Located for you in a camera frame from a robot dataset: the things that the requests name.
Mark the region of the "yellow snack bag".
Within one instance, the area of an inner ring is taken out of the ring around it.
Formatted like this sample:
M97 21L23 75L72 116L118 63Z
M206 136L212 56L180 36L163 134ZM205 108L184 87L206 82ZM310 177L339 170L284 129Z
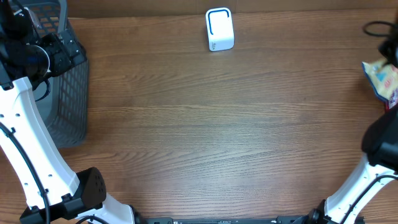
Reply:
M376 96L385 105L397 105L397 67L382 58L375 62L362 63L363 71Z

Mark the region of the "red purple pad package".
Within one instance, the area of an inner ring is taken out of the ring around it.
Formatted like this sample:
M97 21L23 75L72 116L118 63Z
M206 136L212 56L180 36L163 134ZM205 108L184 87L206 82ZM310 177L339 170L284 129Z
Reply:
M385 105L385 112L388 112L392 108L393 108L393 106Z

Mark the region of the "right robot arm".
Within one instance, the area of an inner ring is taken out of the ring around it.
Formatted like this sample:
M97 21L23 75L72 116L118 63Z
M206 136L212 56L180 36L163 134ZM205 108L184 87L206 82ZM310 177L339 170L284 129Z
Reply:
M371 21L363 32L382 37L382 59L364 62L362 68L386 112L366 130L362 157L344 184L308 215L295 223L364 223L361 210L388 183L397 180L397 22Z

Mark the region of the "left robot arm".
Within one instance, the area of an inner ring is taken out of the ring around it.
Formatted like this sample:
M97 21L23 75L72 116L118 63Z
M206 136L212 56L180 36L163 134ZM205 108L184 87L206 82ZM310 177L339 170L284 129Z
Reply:
M40 36L39 20L28 8L1 2L1 148L24 189L21 223L140 223L130 205L106 190L100 171L74 172L60 155L40 117L33 91L86 62L86 53L66 28L60 2L58 32Z

